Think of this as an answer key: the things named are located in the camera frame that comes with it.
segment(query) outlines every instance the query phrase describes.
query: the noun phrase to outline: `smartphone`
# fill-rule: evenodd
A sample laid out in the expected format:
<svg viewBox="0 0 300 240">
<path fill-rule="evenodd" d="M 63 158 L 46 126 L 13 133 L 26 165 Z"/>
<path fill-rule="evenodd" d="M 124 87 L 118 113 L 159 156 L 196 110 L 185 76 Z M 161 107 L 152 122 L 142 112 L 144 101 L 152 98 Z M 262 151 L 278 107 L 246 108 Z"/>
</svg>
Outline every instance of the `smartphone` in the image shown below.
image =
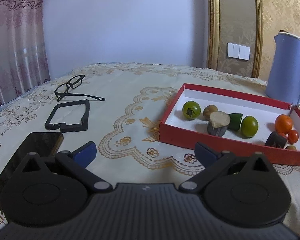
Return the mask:
<svg viewBox="0 0 300 240">
<path fill-rule="evenodd" d="M 61 132 L 33 132 L 21 143 L 0 174 L 0 193 L 11 178 L 13 172 L 29 152 L 36 152 L 41 157 L 53 156 L 63 141 Z"/>
</svg>

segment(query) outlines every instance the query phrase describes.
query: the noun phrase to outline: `red cherry tomato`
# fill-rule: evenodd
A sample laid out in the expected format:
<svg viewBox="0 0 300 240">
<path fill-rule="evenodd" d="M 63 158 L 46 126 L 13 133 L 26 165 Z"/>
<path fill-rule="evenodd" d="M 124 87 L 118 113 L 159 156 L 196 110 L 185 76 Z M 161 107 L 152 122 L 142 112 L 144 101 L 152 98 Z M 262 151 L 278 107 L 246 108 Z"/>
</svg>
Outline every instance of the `red cherry tomato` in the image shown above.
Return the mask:
<svg viewBox="0 0 300 240">
<path fill-rule="evenodd" d="M 288 141 L 290 144 L 294 144 L 299 140 L 299 134 L 296 130 L 291 130 L 288 133 Z"/>
</svg>

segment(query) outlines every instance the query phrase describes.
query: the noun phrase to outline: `tan round fruit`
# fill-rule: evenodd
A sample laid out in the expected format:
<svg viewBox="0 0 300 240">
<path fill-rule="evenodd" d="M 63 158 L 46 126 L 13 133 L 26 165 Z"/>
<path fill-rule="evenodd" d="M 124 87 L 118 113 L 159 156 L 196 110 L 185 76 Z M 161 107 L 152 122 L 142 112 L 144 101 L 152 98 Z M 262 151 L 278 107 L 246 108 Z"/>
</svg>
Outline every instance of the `tan round fruit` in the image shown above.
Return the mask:
<svg viewBox="0 0 300 240">
<path fill-rule="evenodd" d="M 215 105 L 209 105 L 203 110 L 203 116 L 209 120 L 210 114 L 218 111 L 218 108 Z"/>
<path fill-rule="evenodd" d="M 294 146 L 294 145 L 289 145 L 286 147 L 287 150 L 293 150 L 293 151 L 296 151 L 297 148 Z"/>
</svg>

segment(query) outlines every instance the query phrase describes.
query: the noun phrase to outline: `eyeglasses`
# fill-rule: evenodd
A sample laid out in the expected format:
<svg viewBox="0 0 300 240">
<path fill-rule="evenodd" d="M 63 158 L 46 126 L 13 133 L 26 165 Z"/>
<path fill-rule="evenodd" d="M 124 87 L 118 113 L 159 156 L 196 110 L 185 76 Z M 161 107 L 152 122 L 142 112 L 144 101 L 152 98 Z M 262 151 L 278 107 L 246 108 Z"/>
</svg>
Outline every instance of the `eyeglasses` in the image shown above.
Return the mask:
<svg viewBox="0 0 300 240">
<path fill-rule="evenodd" d="M 57 87 L 57 89 L 54 91 L 54 94 L 57 97 L 57 101 L 60 102 L 62 98 L 65 96 L 84 96 L 84 97 L 90 97 L 97 99 L 99 101 L 105 101 L 104 98 L 100 97 L 94 97 L 94 96 L 89 96 L 89 95 L 83 95 L 83 94 L 73 94 L 73 93 L 68 93 L 69 88 L 75 89 L 78 86 L 82 84 L 82 79 L 85 77 L 85 75 L 78 75 L 70 79 L 67 83 L 64 83 L 60 86 Z"/>
</svg>

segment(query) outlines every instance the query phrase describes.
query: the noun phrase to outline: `red cardboard box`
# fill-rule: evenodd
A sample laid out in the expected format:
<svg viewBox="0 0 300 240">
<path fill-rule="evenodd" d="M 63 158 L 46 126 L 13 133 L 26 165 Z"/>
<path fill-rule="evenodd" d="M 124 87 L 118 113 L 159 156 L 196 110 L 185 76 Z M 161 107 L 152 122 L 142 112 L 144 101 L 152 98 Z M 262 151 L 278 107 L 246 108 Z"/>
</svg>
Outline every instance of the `red cardboard box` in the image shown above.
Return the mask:
<svg viewBox="0 0 300 240">
<path fill-rule="evenodd" d="M 243 117 L 252 115 L 258 120 L 258 132 L 252 138 L 244 138 L 240 131 L 231 130 L 227 130 L 223 137 L 209 135 L 208 121 L 204 120 L 202 114 L 195 120 L 187 120 L 183 116 L 182 107 L 187 101 L 197 102 L 202 111 L 208 105 L 216 105 L 219 111 L 227 114 L 242 113 Z M 275 130 L 274 122 L 280 114 L 289 115 L 294 123 L 293 129 L 299 133 L 299 141 L 294 144 L 297 151 L 264 145 Z M 250 156 L 258 151 L 263 152 L 271 163 L 300 166 L 300 110 L 266 97 L 183 84 L 160 121 L 159 141 L 192 150 L 197 142 L 202 142 L 218 152 L 228 150 L 237 156 Z"/>
</svg>

